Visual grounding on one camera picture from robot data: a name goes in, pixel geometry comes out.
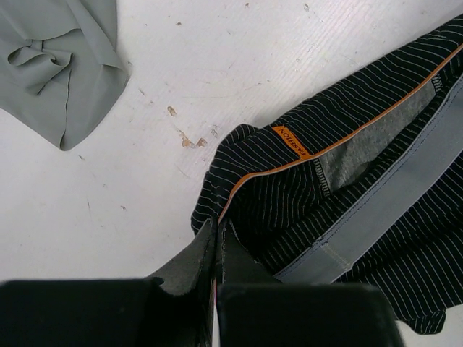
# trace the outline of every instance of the gray waistband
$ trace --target gray waistband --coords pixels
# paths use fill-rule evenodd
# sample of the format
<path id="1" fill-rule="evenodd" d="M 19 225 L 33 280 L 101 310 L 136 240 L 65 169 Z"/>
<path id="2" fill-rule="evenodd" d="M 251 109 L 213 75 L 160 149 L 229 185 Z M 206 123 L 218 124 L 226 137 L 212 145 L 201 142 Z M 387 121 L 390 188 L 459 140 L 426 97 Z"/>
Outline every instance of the gray waistband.
<path id="1" fill-rule="evenodd" d="M 463 150 L 463 77 L 407 151 L 366 193 L 276 278 L 331 283 L 439 179 Z"/>

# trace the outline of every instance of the gray fabric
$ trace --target gray fabric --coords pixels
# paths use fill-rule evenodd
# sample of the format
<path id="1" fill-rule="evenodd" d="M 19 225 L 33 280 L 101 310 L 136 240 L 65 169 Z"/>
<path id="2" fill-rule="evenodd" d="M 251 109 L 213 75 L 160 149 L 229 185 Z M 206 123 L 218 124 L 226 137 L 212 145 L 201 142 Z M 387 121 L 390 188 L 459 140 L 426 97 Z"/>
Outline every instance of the gray fabric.
<path id="1" fill-rule="evenodd" d="M 116 0 L 1 0 L 0 108 L 74 147 L 127 83 L 116 38 Z"/>
<path id="2" fill-rule="evenodd" d="M 463 77 L 403 156 L 277 279 L 335 281 L 426 193 L 463 150 L 462 88 Z"/>
<path id="3" fill-rule="evenodd" d="M 386 117 L 322 155 L 320 163 L 330 191 L 335 192 L 355 181 L 368 164 L 429 104 L 435 94 L 432 82 L 428 82 Z"/>

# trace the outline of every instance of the orange trim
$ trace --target orange trim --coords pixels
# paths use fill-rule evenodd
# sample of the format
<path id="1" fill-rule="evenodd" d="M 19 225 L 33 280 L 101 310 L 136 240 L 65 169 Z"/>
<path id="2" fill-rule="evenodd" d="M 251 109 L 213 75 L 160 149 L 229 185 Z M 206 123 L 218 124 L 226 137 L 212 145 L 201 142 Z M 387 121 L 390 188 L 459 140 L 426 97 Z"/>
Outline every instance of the orange trim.
<path id="1" fill-rule="evenodd" d="M 396 102 L 395 104 L 393 104 L 391 107 L 389 107 L 388 109 L 386 109 L 383 113 L 380 113 L 378 114 L 375 118 L 373 118 L 371 121 L 363 124 L 359 129 L 353 131 L 352 133 L 350 133 L 349 135 L 347 135 L 346 137 L 340 139 L 338 142 L 335 142 L 334 144 L 332 144 L 331 146 L 325 148 L 324 150 L 321 150 L 320 152 L 318 153 L 315 153 L 315 154 L 307 154 L 307 156 L 304 156 L 301 157 L 301 159 L 299 160 L 296 160 L 296 161 L 293 161 L 292 163 L 289 163 L 289 164 L 286 164 L 286 165 L 283 165 L 283 166 L 280 166 L 278 168 L 273 168 L 271 170 L 268 170 L 268 171 L 263 171 L 263 172 L 252 172 L 252 173 L 249 173 L 247 175 L 244 175 L 236 184 L 235 186 L 233 187 L 233 189 L 230 191 L 230 196 L 229 196 L 229 199 L 228 201 L 226 202 L 225 204 L 225 207 L 224 207 L 224 210 L 222 211 L 222 213 L 220 214 L 220 217 L 218 218 L 218 222 L 220 223 L 222 221 L 222 219 L 224 218 L 225 216 L 225 213 L 226 211 L 228 210 L 229 206 L 230 206 L 230 203 L 232 202 L 231 200 L 233 199 L 234 195 L 237 193 L 238 189 L 241 188 L 241 186 L 246 182 L 248 181 L 249 179 L 253 178 L 253 177 L 259 177 L 259 176 L 266 176 L 266 175 L 270 175 L 270 174 L 274 174 L 276 172 L 279 172 L 279 171 L 283 171 L 283 170 L 286 170 L 287 168 L 291 168 L 292 166 L 296 166 L 296 165 L 299 165 L 301 163 L 304 163 L 305 161 L 308 161 L 308 160 L 312 160 L 312 159 L 315 159 L 315 158 L 318 158 L 320 156 L 322 156 L 323 154 L 329 152 L 330 150 L 334 149 L 335 147 L 345 143 L 346 141 L 350 140 L 353 138 L 353 136 L 355 136 L 358 132 L 361 132 L 364 128 L 370 126 L 371 124 L 375 123 L 377 120 L 381 119 L 384 115 L 388 114 L 389 112 L 391 112 L 392 110 L 394 110 L 397 106 L 401 105 L 404 101 L 406 101 L 408 98 L 410 98 L 412 95 L 414 95 L 418 90 L 420 90 L 426 83 L 429 82 L 429 80 L 431 78 L 433 78 L 434 76 L 437 75 L 437 73 L 443 68 L 443 66 L 445 64 L 447 64 L 449 62 L 450 59 L 452 59 L 457 53 L 459 53 L 461 51 L 461 49 L 463 48 L 463 44 L 460 45 L 455 51 L 453 51 L 447 58 L 445 58 L 445 60 L 443 60 L 430 74 L 428 77 L 426 77 L 414 90 L 412 90 L 410 93 L 408 93 L 404 98 L 402 98 L 401 100 L 399 100 L 398 102 Z"/>
<path id="2" fill-rule="evenodd" d="M 304 146 L 299 142 L 296 135 L 294 135 L 291 130 L 284 126 L 274 127 L 272 128 L 278 136 L 286 143 L 289 148 L 291 148 L 295 153 L 301 158 L 301 160 L 309 160 L 311 155 L 309 152 L 304 148 Z"/>

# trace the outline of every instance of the striped shirt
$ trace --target striped shirt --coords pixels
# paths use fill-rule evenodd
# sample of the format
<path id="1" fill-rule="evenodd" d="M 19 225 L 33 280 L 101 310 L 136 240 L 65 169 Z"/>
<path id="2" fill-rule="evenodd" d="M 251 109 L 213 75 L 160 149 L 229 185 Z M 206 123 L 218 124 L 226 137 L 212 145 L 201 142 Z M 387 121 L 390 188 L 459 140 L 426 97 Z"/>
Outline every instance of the striped shirt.
<path id="1" fill-rule="evenodd" d="M 387 175 L 415 153 L 413 146 L 433 129 L 436 117 L 448 108 L 458 111 L 449 96 L 458 95 L 455 88 L 462 82 L 462 48 L 460 16 L 262 129 L 238 126 L 219 145 L 205 175 L 192 215 L 194 231 L 207 218 L 230 220 L 242 245 L 278 278 L 314 250 L 378 182 L 387 183 Z M 460 129 L 452 129 L 459 136 L 441 137 L 439 145 L 454 145 L 454 138 L 462 137 Z M 397 319 L 421 334 L 440 332 L 446 308 L 463 302 L 461 150 L 334 278 L 379 287 Z M 405 176 L 415 187 L 422 175 L 411 170 Z M 347 243 L 357 241 L 352 234 Z M 324 252 L 338 256 L 331 248 Z"/>

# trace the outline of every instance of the folded gray cloth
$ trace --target folded gray cloth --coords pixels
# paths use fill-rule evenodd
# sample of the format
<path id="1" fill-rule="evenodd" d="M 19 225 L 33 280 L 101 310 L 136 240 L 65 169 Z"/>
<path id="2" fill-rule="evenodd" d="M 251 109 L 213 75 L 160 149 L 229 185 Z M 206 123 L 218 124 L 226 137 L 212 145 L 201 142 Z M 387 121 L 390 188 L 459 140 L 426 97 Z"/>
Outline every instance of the folded gray cloth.
<path id="1" fill-rule="evenodd" d="M 116 0 L 1 0 L 0 108 L 62 150 L 121 95 Z"/>

